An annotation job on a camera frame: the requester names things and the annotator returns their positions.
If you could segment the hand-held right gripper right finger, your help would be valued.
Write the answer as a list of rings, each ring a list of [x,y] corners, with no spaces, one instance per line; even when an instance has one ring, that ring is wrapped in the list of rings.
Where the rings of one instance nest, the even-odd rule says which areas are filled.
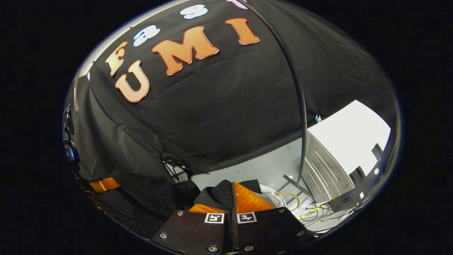
[[[232,248],[240,255],[297,255],[315,242],[286,207],[272,207],[243,185],[233,182]]]

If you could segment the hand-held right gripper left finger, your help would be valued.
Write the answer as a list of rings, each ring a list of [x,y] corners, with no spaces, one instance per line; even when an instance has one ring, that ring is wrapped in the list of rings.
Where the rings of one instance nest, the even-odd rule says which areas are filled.
[[[189,210],[176,210],[151,241],[181,255],[225,255],[233,250],[230,213],[196,204]]]

